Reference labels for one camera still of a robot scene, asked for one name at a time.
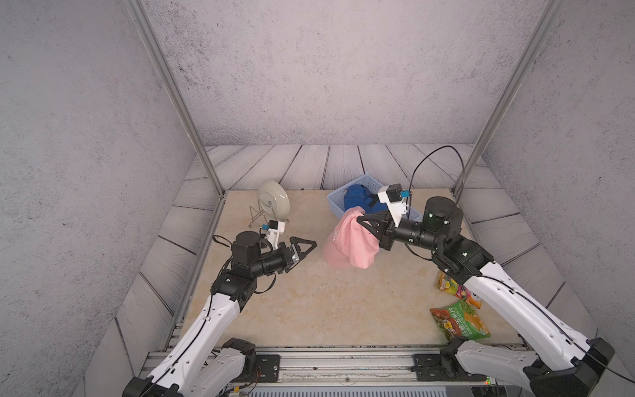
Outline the pink baseball cap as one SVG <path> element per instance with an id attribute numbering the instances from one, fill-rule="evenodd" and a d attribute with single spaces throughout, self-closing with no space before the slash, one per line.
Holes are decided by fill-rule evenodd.
<path id="1" fill-rule="evenodd" d="M 347 210 L 327 237 L 322 255 L 329 266 L 368 269 L 380 251 L 379 242 L 360 224 L 357 217 L 365 212 L 360 207 Z"/>

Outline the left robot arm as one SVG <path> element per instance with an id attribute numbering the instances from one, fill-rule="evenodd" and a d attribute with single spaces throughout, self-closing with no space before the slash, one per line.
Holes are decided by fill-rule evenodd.
<path id="1" fill-rule="evenodd" d="M 197 319 L 148 377 L 129 381 L 123 395 L 219 396 L 235 380 L 257 376 L 254 344 L 232 338 L 219 352 L 213 349 L 256 294 L 261 276 L 290 272 L 316 247 L 296 237 L 273 245 L 257 232 L 236 235 Z"/>

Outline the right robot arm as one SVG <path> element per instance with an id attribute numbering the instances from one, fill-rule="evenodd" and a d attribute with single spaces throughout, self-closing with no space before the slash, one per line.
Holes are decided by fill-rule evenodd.
<path id="1" fill-rule="evenodd" d="M 588 396 L 610 371 L 615 351 L 605 339 L 588 339 L 515 282 L 478 243 L 461 235 L 463 212 L 445 197 L 430 198 L 421 220 L 405 217 L 406 201 L 390 202 L 382 213 L 357 222 L 381 248 L 394 243 L 431 252 L 445 275 L 489 304 L 529 343 L 529 350 L 491 347 L 453 337 L 440 352 L 446 377 L 486 375 L 536 396 Z"/>

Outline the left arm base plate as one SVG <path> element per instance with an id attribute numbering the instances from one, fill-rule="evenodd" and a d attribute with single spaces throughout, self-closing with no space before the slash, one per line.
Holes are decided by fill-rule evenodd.
<path id="1" fill-rule="evenodd" d="M 273 384 L 279 381 L 280 355 L 255 354 L 238 355 L 236 365 L 223 364 L 223 370 L 229 370 L 228 374 L 233 378 L 227 384 L 255 385 Z"/>

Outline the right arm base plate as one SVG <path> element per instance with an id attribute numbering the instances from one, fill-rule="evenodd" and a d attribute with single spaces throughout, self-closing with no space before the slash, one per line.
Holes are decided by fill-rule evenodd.
<path id="1" fill-rule="evenodd" d="M 485 375 L 476 375 L 466 372 L 456 358 L 438 354 L 415 354 L 413 366 L 417 381 L 449 381 L 449 382 L 485 382 Z"/>

